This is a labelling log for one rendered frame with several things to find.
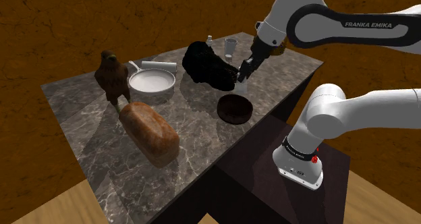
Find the tall clear glass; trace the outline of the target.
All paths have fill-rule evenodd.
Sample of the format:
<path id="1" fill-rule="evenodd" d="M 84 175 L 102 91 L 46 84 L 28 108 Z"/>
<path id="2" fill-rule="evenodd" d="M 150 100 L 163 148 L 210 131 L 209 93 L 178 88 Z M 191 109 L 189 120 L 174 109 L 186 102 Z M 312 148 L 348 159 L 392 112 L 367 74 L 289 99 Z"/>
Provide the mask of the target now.
<path id="1" fill-rule="evenodd" d="M 225 60 L 227 62 L 232 62 L 233 54 L 235 52 L 235 47 L 237 45 L 237 40 L 234 38 L 226 38 L 225 39 Z"/>

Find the black lumpy object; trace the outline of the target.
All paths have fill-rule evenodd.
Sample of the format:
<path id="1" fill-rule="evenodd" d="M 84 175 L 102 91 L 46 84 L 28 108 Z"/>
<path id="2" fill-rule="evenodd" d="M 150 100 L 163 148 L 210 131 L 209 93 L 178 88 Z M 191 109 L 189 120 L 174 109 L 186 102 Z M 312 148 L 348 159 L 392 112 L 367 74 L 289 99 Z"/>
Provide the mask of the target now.
<path id="1" fill-rule="evenodd" d="M 207 83 L 221 91 L 232 91 L 239 70 L 223 61 L 205 42 L 191 43 L 182 59 L 182 66 L 195 83 Z"/>

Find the dark brown bowl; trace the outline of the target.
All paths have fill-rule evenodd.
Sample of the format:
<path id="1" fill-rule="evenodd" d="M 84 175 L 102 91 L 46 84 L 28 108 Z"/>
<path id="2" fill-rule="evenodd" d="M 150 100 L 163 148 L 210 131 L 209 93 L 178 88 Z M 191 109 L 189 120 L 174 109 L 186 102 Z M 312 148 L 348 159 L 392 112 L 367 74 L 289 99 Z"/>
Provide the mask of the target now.
<path id="1" fill-rule="evenodd" d="M 252 116 L 253 105 L 237 94 L 226 94 L 217 103 L 217 115 L 225 122 L 233 125 L 246 123 Z"/>

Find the marble top table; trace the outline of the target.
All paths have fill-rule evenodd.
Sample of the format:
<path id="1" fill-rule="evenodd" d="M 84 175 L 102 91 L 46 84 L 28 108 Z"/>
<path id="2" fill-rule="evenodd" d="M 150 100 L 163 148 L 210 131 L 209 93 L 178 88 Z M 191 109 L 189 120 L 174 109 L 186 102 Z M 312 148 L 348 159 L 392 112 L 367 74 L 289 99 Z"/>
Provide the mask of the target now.
<path id="1" fill-rule="evenodd" d="M 132 92 L 133 101 L 150 105 L 179 135 L 179 156 L 162 169 L 126 134 L 93 73 L 44 84 L 42 90 L 109 224 L 147 224 L 320 65 L 291 50 L 266 59 L 248 80 L 246 98 L 254 110 L 242 125 L 222 121 L 222 92 L 195 83 L 181 65 L 169 92 Z"/>

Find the white frying pan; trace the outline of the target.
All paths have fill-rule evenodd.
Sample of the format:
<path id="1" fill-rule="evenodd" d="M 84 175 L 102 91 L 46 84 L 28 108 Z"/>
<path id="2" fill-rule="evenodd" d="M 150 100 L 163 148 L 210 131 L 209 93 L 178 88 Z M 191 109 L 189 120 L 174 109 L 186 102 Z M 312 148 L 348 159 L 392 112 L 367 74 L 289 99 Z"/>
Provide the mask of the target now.
<path id="1" fill-rule="evenodd" d="M 174 62 L 142 61 L 140 66 L 134 61 L 128 63 L 136 68 L 128 84 L 140 94 L 163 94 L 175 85 L 177 64 Z"/>

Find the dark robot stand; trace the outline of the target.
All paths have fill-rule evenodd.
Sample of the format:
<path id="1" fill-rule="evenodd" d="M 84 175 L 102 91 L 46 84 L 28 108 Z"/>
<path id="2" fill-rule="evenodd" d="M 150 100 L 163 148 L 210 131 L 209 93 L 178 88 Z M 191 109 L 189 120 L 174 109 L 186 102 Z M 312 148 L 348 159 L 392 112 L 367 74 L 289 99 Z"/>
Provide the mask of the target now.
<path id="1" fill-rule="evenodd" d="M 208 213 L 219 224 L 343 224 L 350 158 L 321 144 L 322 185 L 305 188 L 279 175 L 273 162 L 290 130 L 269 115 L 217 161 Z"/>

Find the brown bread loaf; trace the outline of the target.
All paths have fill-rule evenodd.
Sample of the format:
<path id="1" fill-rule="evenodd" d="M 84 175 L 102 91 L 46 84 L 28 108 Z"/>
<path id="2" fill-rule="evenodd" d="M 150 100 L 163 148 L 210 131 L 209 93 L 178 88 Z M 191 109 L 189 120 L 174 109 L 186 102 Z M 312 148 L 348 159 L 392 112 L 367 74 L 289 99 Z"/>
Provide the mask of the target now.
<path id="1" fill-rule="evenodd" d="M 126 134 L 156 168 L 163 168 L 179 155 L 179 135 L 149 105 L 127 104 L 119 113 Z"/>

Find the brown eagle figure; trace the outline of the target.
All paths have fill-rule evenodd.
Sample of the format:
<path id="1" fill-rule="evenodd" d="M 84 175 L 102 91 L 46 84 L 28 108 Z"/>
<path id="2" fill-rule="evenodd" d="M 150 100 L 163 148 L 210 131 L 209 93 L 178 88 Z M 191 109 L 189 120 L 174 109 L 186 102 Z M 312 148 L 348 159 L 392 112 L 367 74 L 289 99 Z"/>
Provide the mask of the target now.
<path id="1" fill-rule="evenodd" d="M 121 64 L 111 50 L 101 52 L 101 64 L 94 73 L 98 85 L 105 91 L 106 99 L 120 113 L 118 98 L 123 95 L 131 103 L 128 87 L 128 68 Z"/>

